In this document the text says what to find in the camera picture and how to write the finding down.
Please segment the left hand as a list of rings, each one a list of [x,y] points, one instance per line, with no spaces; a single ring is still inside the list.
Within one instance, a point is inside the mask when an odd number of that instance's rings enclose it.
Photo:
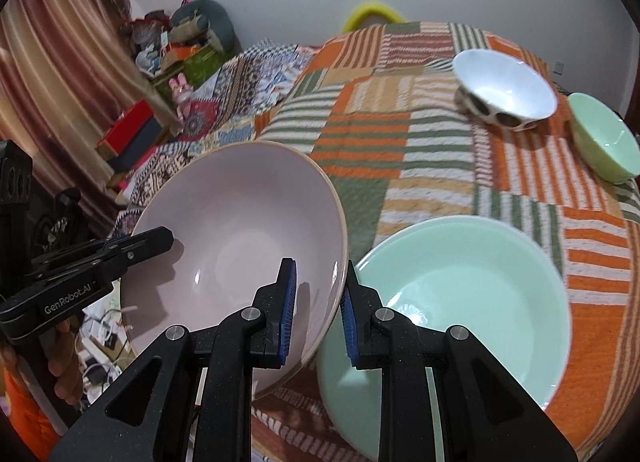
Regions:
[[[48,358],[49,370],[55,377],[55,395],[66,404],[77,404],[82,394],[82,375],[75,352],[75,334],[68,320],[55,327]]]

